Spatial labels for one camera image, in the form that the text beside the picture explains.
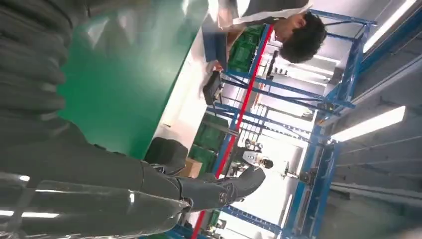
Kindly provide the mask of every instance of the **green crate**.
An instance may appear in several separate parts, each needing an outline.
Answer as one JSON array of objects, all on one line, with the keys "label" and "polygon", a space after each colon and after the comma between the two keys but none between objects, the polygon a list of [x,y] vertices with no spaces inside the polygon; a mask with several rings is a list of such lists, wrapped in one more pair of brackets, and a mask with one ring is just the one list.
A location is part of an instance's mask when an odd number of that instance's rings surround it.
[{"label": "green crate", "polygon": [[[228,121],[220,117],[205,114],[203,120],[228,128]],[[198,129],[197,135],[195,136],[194,144],[201,146],[205,149],[218,152],[221,148],[224,138],[224,132],[202,123]]]},{"label": "green crate", "polygon": [[246,66],[246,65],[229,64],[228,68],[230,69],[230,71],[248,73],[250,69],[250,65]]},{"label": "green crate", "polygon": [[255,35],[259,35],[260,37],[261,37],[263,31],[264,31],[263,25],[254,25],[254,26],[250,26],[250,27],[245,29],[245,32],[255,34]]},{"label": "green crate", "polygon": [[217,155],[198,145],[192,145],[191,150],[189,151],[189,158],[202,163],[200,170],[200,175],[202,175],[212,171]]},{"label": "green crate", "polygon": [[255,54],[256,46],[247,42],[239,42],[229,63],[247,63],[250,62]]},{"label": "green crate", "polygon": [[169,237],[165,234],[155,234],[155,235],[150,235],[147,237],[144,237],[146,239],[169,239]]},{"label": "green crate", "polygon": [[240,41],[252,44],[255,47],[258,46],[259,40],[261,39],[260,35],[256,35],[256,34],[249,33],[249,32],[242,34],[242,36],[243,37],[240,39]]},{"label": "green crate", "polygon": [[214,210],[211,215],[210,224],[209,226],[215,227],[218,223],[218,218],[220,217],[220,211]]}]

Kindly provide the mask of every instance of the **workbench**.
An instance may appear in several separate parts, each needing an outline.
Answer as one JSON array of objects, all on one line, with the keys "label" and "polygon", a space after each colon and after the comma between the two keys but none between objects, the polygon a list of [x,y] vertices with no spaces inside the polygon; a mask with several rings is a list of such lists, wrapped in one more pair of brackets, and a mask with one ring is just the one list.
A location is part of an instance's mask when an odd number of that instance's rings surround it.
[{"label": "workbench", "polygon": [[75,30],[60,115],[89,142],[143,159],[208,10],[207,0],[155,0]]}]

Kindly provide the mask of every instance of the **dark hair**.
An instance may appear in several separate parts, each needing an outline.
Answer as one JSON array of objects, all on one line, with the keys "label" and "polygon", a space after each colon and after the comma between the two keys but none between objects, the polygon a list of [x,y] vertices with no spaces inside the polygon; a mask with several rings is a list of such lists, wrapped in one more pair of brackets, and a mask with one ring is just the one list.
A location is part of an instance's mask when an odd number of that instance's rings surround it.
[{"label": "dark hair", "polygon": [[327,37],[325,25],[318,16],[308,12],[304,18],[306,25],[293,30],[280,49],[280,55],[292,63],[311,60]]},{"label": "dark hair", "polygon": [[269,160],[269,159],[263,159],[262,160],[262,165],[264,165],[264,168],[272,168],[274,166],[273,161]]}]

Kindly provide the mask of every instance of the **blue metal shelf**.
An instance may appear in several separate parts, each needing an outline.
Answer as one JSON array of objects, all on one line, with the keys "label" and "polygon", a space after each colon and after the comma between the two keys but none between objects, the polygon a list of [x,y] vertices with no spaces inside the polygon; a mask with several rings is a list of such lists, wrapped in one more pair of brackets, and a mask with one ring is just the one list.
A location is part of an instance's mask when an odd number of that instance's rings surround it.
[{"label": "blue metal shelf", "polygon": [[242,219],[242,220],[244,220],[246,222],[249,222],[249,223],[251,223],[253,225],[256,225],[256,226],[258,226],[260,228],[263,228],[263,229],[265,229],[267,231],[270,231],[270,232],[272,232],[272,233],[274,233],[276,235],[279,235],[281,233],[281,231],[282,231],[282,229],[281,229],[281,227],[279,225],[276,225],[276,224],[267,222],[264,219],[261,219],[259,217],[256,217],[256,216],[254,216],[252,214],[249,214],[249,213],[247,213],[245,211],[242,211],[242,210],[240,210],[238,208],[235,208],[233,206],[224,207],[224,208],[221,209],[221,211],[222,212],[225,212],[227,214],[230,214],[230,215],[232,215],[234,217],[237,217],[239,219]]},{"label": "blue metal shelf", "polygon": [[[318,113],[316,115],[316,121],[319,122],[320,120],[327,119],[332,116],[339,116],[341,109],[355,108],[355,105],[353,105],[350,100],[353,97],[355,85],[359,77],[360,63],[363,59],[364,44],[366,43],[366,40],[368,38],[370,28],[376,25],[376,22],[356,17],[322,12],[318,10],[311,11],[312,13],[319,15],[320,17],[337,20],[337,22],[329,23],[327,24],[327,26],[339,24],[359,24],[363,26],[364,32],[358,38],[328,33],[328,37],[352,42],[352,47],[349,53],[346,70],[344,72],[344,76],[341,83],[330,94],[324,97],[318,94],[304,91],[302,89],[297,89],[294,87],[272,82],[270,80],[256,78],[255,81],[257,83],[292,91],[304,95],[305,97],[285,97],[258,88],[253,88],[253,91],[260,94],[268,95],[276,99],[318,110]],[[264,42],[264,39],[261,38],[258,51],[259,49],[265,47],[265,45],[266,42]],[[253,69],[257,64],[259,64],[259,62],[257,57],[255,57],[251,68]],[[237,86],[239,88],[246,89],[248,86],[248,79],[250,79],[251,77],[251,73],[252,72],[226,72],[225,74],[230,78],[230,80],[223,80],[223,82],[226,84]],[[327,107],[315,106],[309,104],[308,102],[326,103],[327,105],[332,104],[334,106],[334,110],[327,109]],[[208,111],[232,119],[230,129],[234,129],[237,120],[237,115],[239,113],[238,108],[216,103],[215,108],[210,107],[208,108]],[[318,162],[318,164],[316,165],[317,171],[315,181],[311,186],[307,186],[303,183],[298,184],[284,228],[281,228],[279,225],[267,222],[261,218],[253,216],[247,212],[244,212],[232,206],[225,207],[221,209],[221,211],[231,214],[254,225],[257,225],[261,228],[264,228],[270,232],[275,233],[276,235],[281,235],[282,238],[314,239],[318,237],[318,233],[321,228],[322,217],[325,212],[330,185],[334,174],[335,164],[341,148],[341,143],[332,141],[329,137],[322,135],[322,127],[319,125],[315,125],[312,131],[309,131],[297,127],[292,127],[291,125],[277,122],[268,119],[267,117],[263,117],[249,112],[246,112],[245,116],[252,118],[252,120],[248,118],[243,120],[243,122],[248,125],[270,130],[272,132],[290,136],[309,143],[307,154],[302,165],[302,172],[309,172],[312,168],[312,165],[315,165],[315,162]],[[275,125],[282,126],[292,134],[270,128],[269,126],[265,125],[265,123],[272,123]],[[226,139],[224,140],[218,159],[214,165],[214,171],[217,169],[217,166],[221,162],[223,152],[225,152],[225,150],[227,149],[229,138],[230,137],[226,137]],[[317,159],[319,157],[320,150],[323,150],[323,153],[320,158]],[[300,217],[303,218],[303,224],[300,225],[300,232],[297,233],[296,229],[298,228],[298,218]]]}]

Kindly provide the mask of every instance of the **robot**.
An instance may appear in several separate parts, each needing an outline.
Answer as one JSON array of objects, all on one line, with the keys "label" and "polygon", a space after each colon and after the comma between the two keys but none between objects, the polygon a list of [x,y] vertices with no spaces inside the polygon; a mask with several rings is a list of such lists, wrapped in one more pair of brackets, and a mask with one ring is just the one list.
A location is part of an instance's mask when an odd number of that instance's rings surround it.
[{"label": "robot", "polygon": [[0,2],[2,238],[128,239],[162,233],[183,212],[239,201],[265,179],[259,168],[239,178],[207,181],[166,174],[166,167],[90,144],[75,124],[57,115],[65,105],[57,86],[64,83],[60,66],[73,29],[98,14],[144,2]]}]

